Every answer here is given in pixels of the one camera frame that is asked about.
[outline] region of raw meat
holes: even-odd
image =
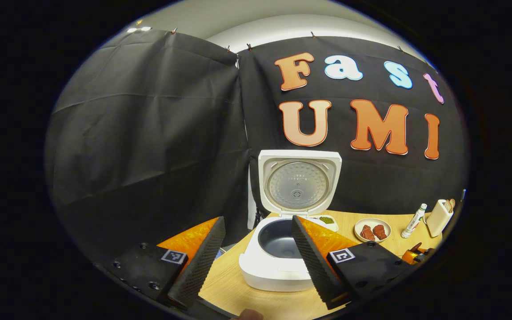
[[[387,236],[384,234],[384,227],[383,225],[379,224],[377,225],[376,227],[374,227],[372,229],[372,231],[374,232],[374,235],[376,235],[376,237],[378,237],[378,239],[384,239],[386,238]]]
[[[361,231],[361,237],[370,241],[375,241],[374,235],[372,234],[372,231],[370,231],[370,227],[368,225],[363,226],[363,231]]]

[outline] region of ceiling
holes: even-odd
[[[329,0],[183,0],[130,24],[173,30],[201,39],[254,20],[288,14],[334,16],[381,31],[382,25],[355,10]]]

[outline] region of letter a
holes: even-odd
[[[355,60],[347,56],[329,56],[325,58],[325,74],[333,79],[361,80],[362,73],[357,67]]]

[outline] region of white container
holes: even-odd
[[[445,208],[445,201],[446,200],[443,199],[438,200],[436,206],[432,210],[432,214],[428,219],[426,219],[426,224],[428,224],[428,229],[432,237],[441,235],[445,225],[447,225],[453,216],[453,212],[448,212]]]

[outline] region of small dish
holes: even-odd
[[[388,225],[388,223],[380,220],[380,219],[376,219],[374,217],[368,217],[366,219],[361,219],[359,220],[356,224],[355,224],[355,235],[358,237],[358,239],[360,239],[361,241],[363,242],[367,242],[368,240],[361,237],[361,232],[362,232],[362,229],[363,229],[363,226],[364,225],[368,225],[372,231],[372,229],[374,229],[374,227],[376,227],[377,225],[381,224],[383,227],[384,227],[384,234],[386,235],[386,238],[380,240],[378,239],[378,237],[375,235],[374,236],[374,239],[375,239],[375,242],[376,243],[381,243],[382,241],[385,241],[386,239],[388,239],[388,237],[390,237],[390,232],[392,231],[392,229],[390,228],[390,225]]]
[[[325,222],[319,220],[319,218],[321,218],[321,217],[330,217],[331,219],[333,219],[333,223],[325,223]],[[335,218],[330,215],[313,215],[313,216],[310,216],[309,218],[321,221],[323,223],[323,227],[326,227],[327,229],[329,229],[333,232],[339,231],[339,226],[337,225],[337,221],[335,221]]]

